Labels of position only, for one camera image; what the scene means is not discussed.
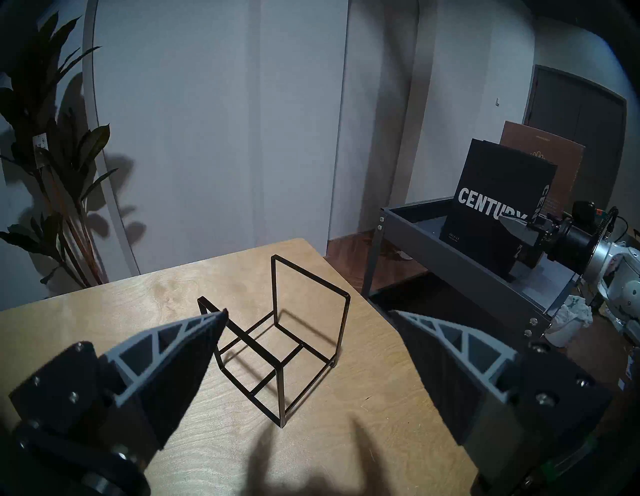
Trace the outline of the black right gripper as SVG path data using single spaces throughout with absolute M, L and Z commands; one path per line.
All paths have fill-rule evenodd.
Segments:
M 525 265 L 535 268 L 545 254 L 572 270 L 584 273 L 602 239 L 608 240 L 616 222 L 616 206 L 609 210 L 596 207 L 593 201 L 575 201 L 571 213 L 562 217 L 538 216 L 527 223 L 518 216 L 500 215 L 500 224 L 520 241 L 531 240 L 531 229 L 537 233 L 532 246 L 525 247 Z

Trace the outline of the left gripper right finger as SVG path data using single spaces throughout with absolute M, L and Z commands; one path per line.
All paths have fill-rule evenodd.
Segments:
M 420 380 L 456 443 L 484 478 L 523 478 L 567 463 L 613 395 L 545 340 L 517 351 L 490 334 L 391 310 Z

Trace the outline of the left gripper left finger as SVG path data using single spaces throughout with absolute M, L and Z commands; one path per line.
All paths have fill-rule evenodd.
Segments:
M 222 310 L 141 331 L 98 356 L 82 340 L 9 393 L 20 423 L 81 460 L 127 448 L 142 463 L 164 449 L 199 391 L 222 331 Z

